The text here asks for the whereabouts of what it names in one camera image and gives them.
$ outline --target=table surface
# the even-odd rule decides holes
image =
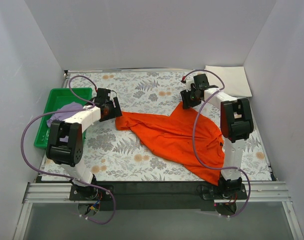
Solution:
[[[92,72],[83,75],[92,79],[98,88],[116,91],[122,111],[169,116],[181,101],[180,91],[184,89],[184,85],[180,80],[186,73],[184,71],[118,71]],[[95,95],[94,87],[84,78],[74,79],[71,86],[91,87],[93,96]],[[220,112],[217,108],[208,104],[202,114],[219,127]],[[87,129],[83,159],[99,181],[202,181],[182,165],[153,155],[146,146],[140,144],[133,132],[117,131],[115,119],[96,122]],[[42,168],[50,173],[67,174],[63,168],[46,157]],[[252,181],[272,180],[256,125],[250,138],[246,140],[242,169]],[[51,180],[65,179],[42,176],[42,181]]]

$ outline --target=cable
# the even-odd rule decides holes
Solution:
[[[228,201],[228,202],[220,202],[220,203],[223,203],[225,205],[229,205],[231,203],[231,201],[233,200],[233,196],[231,197],[231,199]]]
[[[232,204],[236,203],[237,200],[237,193],[235,194],[235,200],[232,202]]]
[[[116,91],[114,91],[114,90],[111,90],[111,92],[114,92],[114,93],[116,94],[116,97],[117,97],[117,92],[116,92]]]
[[[24,152],[24,138],[25,138],[26,132],[27,132],[28,128],[29,128],[36,120],[40,119],[41,117],[44,117],[44,116],[47,116],[47,115],[51,115],[51,114],[66,113],[66,112],[69,113],[69,112],[76,112],[76,111],[77,111],[77,112],[80,112],[80,111],[86,111],[86,110],[89,110],[89,109],[92,109],[93,107],[95,107],[95,103],[93,103],[93,102],[91,102],[91,101],[89,101],[89,100],[86,100],[86,99],[81,98],[80,96],[78,96],[77,94],[75,94],[75,92],[74,92],[73,89],[71,88],[71,82],[72,82],[72,80],[75,79],[75,78],[81,78],[81,77],[82,77],[82,78],[85,78],[85,79],[87,79],[87,80],[89,80],[89,81],[94,85],[95,90],[97,90],[97,87],[96,87],[95,83],[94,83],[91,79],[89,79],[88,77],[82,76],[82,75],[76,75],[76,76],[70,78],[70,80],[68,81],[68,87],[69,87],[70,91],[72,92],[72,94],[74,94],[77,98],[79,98],[79,99],[81,99],[81,100],[83,100],[83,101],[85,101],[85,102],[87,102],[87,103],[91,103],[92,106],[90,106],[89,108],[83,108],[83,109],[81,109],[81,110],[79,110],[79,109],[77,109],[77,110],[76,110],[76,109],[72,109],[72,110],[58,110],[58,111],[52,111],[52,112],[43,113],[43,114],[41,114],[41,115],[35,117],[34,119],[32,119],[32,120],[27,124],[27,126],[26,126],[25,129],[23,130],[23,133],[22,133],[22,136],[21,136],[21,141],[20,141],[20,148],[21,148],[21,154],[22,154],[23,160],[24,160],[24,162],[26,163],[26,165],[28,165],[31,169],[33,169],[34,171],[36,171],[36,172],[38,172],[38,173],[40,173],[40,174],[46,174],[46,175],[50,175],[50,176],[57,176],[57,177],[63,177],[63,178],[68,178],[68,179],[76,180],[76,181],[78,181],[79,183],[82,183],[82,184],[84,184],[84,185],[87,185],[87,186],[96,188],[96,189],[98,189],[98,190],[103,190],[103,191],[105,191],[105,192],[108,192],[108,193],[110,194],[110,196],[112,197],[112,200],[113,200],[113,213],[112,213],[112,215],[110,216],[110,218],[109,218],[107,221],[100,222],[100,221],[96,221],[96,220],[94,220],[94,219],[91,219],[91,218],[89,218],[89,217],[86,217],[86,216],[82,215],[82,217],[87,218],[88,220],[90,220],[90,221],[92,221],[92,222],[94,222],[94,223],[97,223],[97,224],[100,224],[100,225],[104,225],[104,224],[109,223],[109,222],[112,220],[112,218],[114,217],[115,212],[116,212],[116,201],[115,201],[115,197],[114,197],[114,195],[111,193],[110,190],[108,190],[108,189],[106,189],[106,188],[104,188],[104,187],[101,187],[101,186],[96,186],[96,185],[93,185],[93,184],[89,184],[89,183],[87,183],[87,182],[78,180],[78,179],[76,179],[76,178],[74,178],[74,177],[71,177],[71,176],[68,176],[68,175],[56,174],[56,173],[46,172],[46,171],[42,171],[42,170],[40,170],[40,169],[37,169],[37,168],[34,167],[32,164],[30,164],[30,162],[27,160],[26,155],[25,155],[25,152]]]
[[[84,215],[87,215],[87,214],[91,211],[90,207],[91,207],[91,205],[89,205],[89,206],[87,207],[87,210],[86,210],[86,212],[84,213]]]
[[[97,200],[96,203],[94,203],[92,206],[95,207],[97,204],[99,204],[101,201]]]
[[[203,110],[205,104],[208,103],[208,101],[209,101],[213,96],[215,96],[217,93],[219,93],[221,90],[223,90],[223,89],[225,88],[225,84],[224,84],[224,82],[222,81],[222,79],[221,79],[218,75],[216,75],[216,74],[213,73],[212,71],[209,71],[209,70],[206,70],[206,69],[193,70],[193,71],[189,72],[188,74],[186,74],[186,75],[183,77],[182,81],[183,81],[188,75],[190,75],[191,73],[197,72],[197,71],[202,71],[202,72],[207,72],[207,73],[213,74],[213,75],[214,75],[215,77],[217,77],[218,80],[222,83],[223,87],[220,88],[219,90],[217,90],[216,92],[214,92],[212,95],[210,95],[210,96],[204,101],[204,103],[202,104],[201,108],[199,109],[199,111],[198,111],[198,113],[197,113],[197,116],[196,116],[195,121],[194,121],[194,126],[193,126],[193,137],[192,137],[194,154],[195,154],[195,157],[196,157],[196,159],[198,160],[198,162],[199,162],[201,165],[203,165],[204,167],[208,168],[208,169],[211,169],[211,170],[218,170],[218,171],[226,170],[226,169],[234,169],[234,170],[238,170],[238,171],[240,171],[242,174],[244,174],[244,176],[246,177],[246,180],[247,180],[247,182],[248,182],[248,195],[247,195],[247,199],[246,199],[246,201],[245,201],[243,207],[242,207],[237,213],[235,213],[235,214],[233,214],[233,215],[231,215],[231,216],[225,216],[225,217],[227,217],[227,218],[229,218],[229,217],[236,217],[236,216],[238,216],[238,215],[245,209],[245,207],[246,207],[247,204],[248,204],[248,200],[249,200],[249,198],[250,198],[250,196],[251,196],[251,183],[250,183],[249,177],[248,177],[247,174],[244,172],[244,170],[242,170],[241,168],[238,168],[238,167],[236,167],[236,166],[228,166],[228,167],[211,167],[211,166],[206,165],[205,163],[202,162],[202,160],[201,160],[200,157],[198,156],[197,151],[196,151],[196,143],[195,143],[195,131],[196,131],[197,121],[198,121],[198,119],[199,119],[199,117],[200,117],[200,115],[201,115],[201,112],[202,112],[202,110]]]

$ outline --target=purple cloth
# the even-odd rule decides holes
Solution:
[[[46,121],[46,124],[48,127],[51,126],[51,123],[54,120],[60,120],[63,121],[64,119],[68,119],[71,116],[73,116],[74,114],[78,113],[78,110],[81,110],[83,108],[83,106],[79,103],[76,102],[72,102],[70,104],[67,104],[65,106],[63,106],[62,108],[58,109],[58,110],[76,110],[76,111],[72,111],[72,112],[62,112],[62,113],[55,113],[51,116],[51,118],[49,120]]]

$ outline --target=orange shirt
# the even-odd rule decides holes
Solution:
[[[217,185],[220,171],[203,167],[194,155],[192,131],[196,115],[192,108],[183,109],[182,103],[170,116],[123,112],[123,116],[116,118],[116,128],[133,131],[154,155],[183,164],[203,180]],[[197,153],[203,163],[221,168],[225,156],[223,139],[215,123],[200,115],[195,138]]]

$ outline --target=white enclosure wall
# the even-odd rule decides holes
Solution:
[[[43,112],[63,71],[24,0],[0,0],[0,240],[12,239],[28,181],[36,173],[20,154],[25,125]],[[27,133],[26,153],[39,166],[43,151],[33,147],[38,124]]]
[[[272,168],[287,182],[304,234],[304,0],[278,0],[245,70]]]
[[[242,66],[276,0],[25,0],[64,70]]]

